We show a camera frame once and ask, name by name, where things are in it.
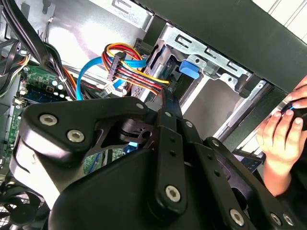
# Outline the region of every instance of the yellow wire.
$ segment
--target yellow wire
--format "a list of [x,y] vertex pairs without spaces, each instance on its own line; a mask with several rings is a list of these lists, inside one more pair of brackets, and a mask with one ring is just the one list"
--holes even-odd
[[130,45],[128,45],[128,44],[125,44],[125,43],[122,43],[122,42],[118,42],[118,43],[114,43],[114,44],[109,45],[109,46],[106,48],[106,52],[107,52],[110,56],[114,57],[114,54],[112,54],[112,53],[110,52],[110,48],[113,47],[113,46],[117,46],[117,45],[122,45],[122,46],[127,46],[127,47],[129,47],[130,49],[132,49],[132,50],[139,56],[139,58],[140,58],[141,60],[143,60],[142,56],[139,54],[138,51],[136,51],[132,46],[130,46]]
[[160,79],[154,78],[154,77],[152,77],[152,76],[149,76],[149,75],[147,75],[146,73],[142,73],[142,72],[140,72],[140,71],[138,71],[138,70],[136,70],[136,69],[134,69],[134,68],[128,66],[124,61],[121,61],[121,63],[122,63],[126,68],[130,69],[131,71],[136,72],[136,73],[139,73],[139,74],[141,74],[142,76],[144,76],[144,77],[146,77],[146,78],[149,78],[149,79],[151,79],[151,80],[153,80],[153,81],[156,81],[156,82],[159,82],[159,83],[165,83],[165,84],[168,84],[168,83],[169,83],[169,81],[167,81],[167,80],[160,80]]
[[118,78],[118,79],[121,79],[121,80],[123,80],[123,81],[129,82],[129,83],[131,83],[131,84],[133,84],[133,85],[140,86],[141,88],[144,88],[144,89],[149,90],[149,91],[152,92],[154,95],[157,95],[157,93],[156,93],[154,90],[152,90],[152,89],[150,89],[150,88],[148,88],[148,87],[146,87],[146,86],[144,86],[144,85],[142,85],[142,84],[138,84],[138,83],[136,83],[136,82],[133,82],[133,81],[128,80],[128,79],[125,79],[125,78],[121,78],[121,77],[119,77],[119,76],[115,76],[115,77]]
[[[125,43],[114,43],[114,44],[111,44],[111,45],[109,45],[109,46],[106,48],[106,52],[107,52],[109,55],[111,55],[112,57],[114,57],[114,54],[112,54],[112,53],[110,52],[110,48],[113,47],[113,46],[117,46],[117,45],[128,46],[130,49],[133,49],[133,51],[135,51],[135,52],[138,54],[138,56],[142,59],[142,57],[140,56],[140,54],[139,54],[133,47],[131,47],[131,46],[129,46],[128,44],[125,44]],[[144,77],[146,77],[146,78],[149,78],[149,79],[151,79],[151,80],[153,80],[153,81],[156,81],[156,82],[159,82],[159,83],[169,84],[169,81],[167,81],[167,80],[160,80],[160,79],[154,78],[154,77],[152,77],[152,76],[149,76],[149,75],[147,75],[147,74],[145,74],[145,73],[143,73],[143,72],[138,71],[137,69],[134,69],[134,68],[128,66],[124,61],[121,61],[121,63],[122,63],[125,67],[127,67],[128,69],[130,69],[131,71],[136,72],[136,73],[139,73],[139,74],[141,74],[142,76],[144,76]]]

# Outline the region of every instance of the cooling fan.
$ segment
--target cooling fan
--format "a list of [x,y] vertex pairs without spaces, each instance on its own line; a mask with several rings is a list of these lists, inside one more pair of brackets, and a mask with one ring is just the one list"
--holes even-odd
[[0,219],[9,219],[0,230],[41,230],[49,208],[39,195],[23,186],[2,183],[0,186]]

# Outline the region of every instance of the orange wire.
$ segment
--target orange wire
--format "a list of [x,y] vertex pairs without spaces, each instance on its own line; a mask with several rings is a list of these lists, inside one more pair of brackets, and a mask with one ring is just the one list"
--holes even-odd
[[102,64],[104,65],[106,71],[109,72],[109,69],[106,67],[106,60],[105,60],[105,57],[104,57],[104,53],[101,54],[101,59],[102,59]]
[[149,90],[150,92],[154,93],[155,95],[157,95],[157,93],[156,93],[154,90],[152,90],[152,89],[150,89],[150,88],[148,88],[148,87],[146,87],[146,86],[143,86],[143,85],[141,85],[141,84],[138,84],[138,83],[136,83],[136,82],[133,82],[133,81],[131,81],[131,80],[124,79],[124,78],[121,78],[121,77],[118,77],[118,76],[115,76],[115,77],[118,78],[118,79],[124,80],[124,81],[126,81],[126,82],[129,82],[129,83],[131,83],[131,84],[133,84],[133,85],[140,86],[140,87],[142,87],[142,88],[144,88],[144,89]]
[[76,84],[75,80],[73,79],[72,75],[71,75],[71,74],[69,74],[69,73],[68,73],[68,71],[67,71],[67,69],[65,69],[64,67],[63,67],[63,69],[64,69],[64,72],[66,73],[67,77],[69,77],[69,78],[70,78],[70,80],[71,80],[71,82],[72,82],[73,87],[76,89],[77,84]]
[[21,65],[21,64],[23,64],[23,62],[24,62],[24,57],[23,57],[23,59],[21,59],[21,60],[17,63],[17,65]]

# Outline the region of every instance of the silver screw head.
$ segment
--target silver screw head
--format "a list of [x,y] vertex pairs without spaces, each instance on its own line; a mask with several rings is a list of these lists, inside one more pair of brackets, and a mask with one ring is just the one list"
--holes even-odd
[[287,223],[289,225],[294,226],[293,221],[291,220],[291,218],[287,214],[283,213],[283,218],[285,219],[285,221],[287,221]]
[[274,222],[281,226],[282,225],[282,222],[280,221],[280,219],[278,218],[278,216],[276,216],[274,213],[271,213],[271,218],[274,220]]
[[140,109],[144,108],[144,106],[142,104],[140,104],[140,103],[137,103],[136,106],[139,107]]
[[172,185],[169,185],[165,189],[166,196],[173,202],[179,202],[180,192],[178,189]]
[[217,142],[216,140],[213,140],[212,143],[213,143],[216,147],[219,147],[219,146],[220,146],[219,142]]
[[39,121],[46,126],[54,126],[58,122],[57,118],[51,114],[41,115]]
[[187,125],[188,127],[190,127],[190,128],[193,127],[193,124],[192,124],[190,121],[186,121],[186,125]]
[[172,117],[172,115],[169,112],[165,112],[165,114],[169,117]]
[[231,209],[230,210],[230,216],[237,225],[239,225],[239,226],[244,225],[244,219],[243,219],[242,215],[237,210]]
[[79,130],[72,129],[67,133],[67,138],[71,142],[80,143],[84,141],[84,134]]

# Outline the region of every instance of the blue tab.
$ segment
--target blue tab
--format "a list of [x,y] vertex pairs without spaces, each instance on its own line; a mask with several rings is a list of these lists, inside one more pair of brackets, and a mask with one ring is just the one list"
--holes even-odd
[[194,66],[193,64],[189,63],[188,61],[183,61],[179,67],[179,71],[181,73],[184,73],[188,75],[189,77],[193,79],[197,79],[200,77],[200,74],[198,73],[199,68],[197,66]]

